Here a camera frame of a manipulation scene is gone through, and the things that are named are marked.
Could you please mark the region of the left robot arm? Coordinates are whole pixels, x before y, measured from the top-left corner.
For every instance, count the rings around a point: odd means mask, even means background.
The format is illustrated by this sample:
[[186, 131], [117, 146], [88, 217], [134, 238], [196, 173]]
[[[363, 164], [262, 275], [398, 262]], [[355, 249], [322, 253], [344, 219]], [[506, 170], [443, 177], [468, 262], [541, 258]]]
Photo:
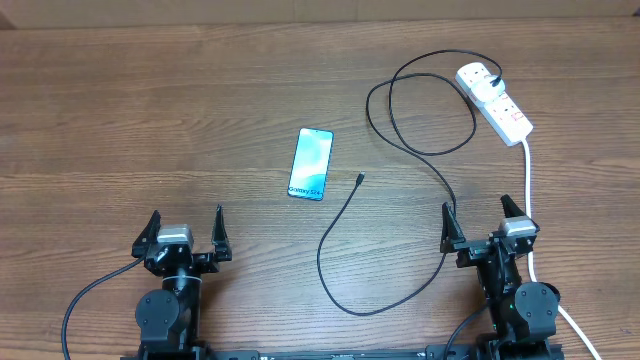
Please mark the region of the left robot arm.
[[220, 271], [232, 259], [224, 227], [223, 207], [216, 208], [208, 252], [193, 250], [187, 224], [163, 225], [154, 212], [132, 244], [132, 256], [162, 280], [146, 293], [135, 310], [140, 328], [139, 359], [213, 359], [210, 345], [199, 338], [202, 276]]

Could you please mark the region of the blue Galaxy smartphone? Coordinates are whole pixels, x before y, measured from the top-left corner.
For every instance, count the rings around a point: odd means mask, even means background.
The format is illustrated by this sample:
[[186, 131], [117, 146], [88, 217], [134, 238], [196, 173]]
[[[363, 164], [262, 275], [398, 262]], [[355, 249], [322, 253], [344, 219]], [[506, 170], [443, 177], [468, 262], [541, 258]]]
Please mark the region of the blue Galaxy smartphone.
[[334, 133], [329, 130], [299, 130], [287, 194], [321, 201], [324, 198]]

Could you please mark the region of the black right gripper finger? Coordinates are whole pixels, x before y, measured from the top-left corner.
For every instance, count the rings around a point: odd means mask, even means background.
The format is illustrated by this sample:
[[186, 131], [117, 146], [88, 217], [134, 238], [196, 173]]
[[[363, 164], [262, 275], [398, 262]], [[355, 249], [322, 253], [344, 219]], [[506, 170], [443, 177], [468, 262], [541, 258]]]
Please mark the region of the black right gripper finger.
[[526, 216], [526, 212], [523, 211], [508, 194], [501, 196], [500, 201], [506, 218]]
[[447, 203], [442, 204], [442, 234], [440, 242], [441, 253], [454, 253], [459, 251], [466, 238], [457, 222], [452, 207]]

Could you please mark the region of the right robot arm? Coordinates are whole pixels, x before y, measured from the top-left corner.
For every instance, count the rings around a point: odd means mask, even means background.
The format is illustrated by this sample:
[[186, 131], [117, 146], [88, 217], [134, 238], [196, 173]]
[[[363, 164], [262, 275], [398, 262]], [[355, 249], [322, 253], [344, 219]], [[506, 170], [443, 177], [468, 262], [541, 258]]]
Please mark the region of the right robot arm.
[[[556, 334], [561, 295], [545, 282], [524, 282], [516, 260], [530, 254], [540, 228], [508, 195], [500, 198], [505, 218], [485, 240], [465, 238], [452, 207], [442, 205], [440, 252], [457, 256], [459, 268], [474, 267], [485, 304], [468, 316], [444, 346], [444, 359], [562, 359], [559, 345], [549, 343]], [[493, 325], [491, 333], [476, 337], [472, 345], [454, 344], [461, 331], [483, 312]]]

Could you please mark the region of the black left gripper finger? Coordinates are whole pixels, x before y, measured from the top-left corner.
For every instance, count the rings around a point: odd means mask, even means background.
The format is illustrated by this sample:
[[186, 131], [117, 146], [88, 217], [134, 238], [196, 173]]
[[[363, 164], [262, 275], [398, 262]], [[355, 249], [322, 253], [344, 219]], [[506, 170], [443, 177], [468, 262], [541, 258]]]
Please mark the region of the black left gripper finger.
[[157, 243], [157, 234], [161, 227], [161, 215], [155, 210], [140, 235], [132, 244], [131, 256], [134, 258], [145, 257], [151, 245]]
[[218, 205], [216, 208], [211, 243], [214, 247], [216, 262], [227, 262], [232, 260], [232, 249], [224, 226], [223, 207], [221, 205]]

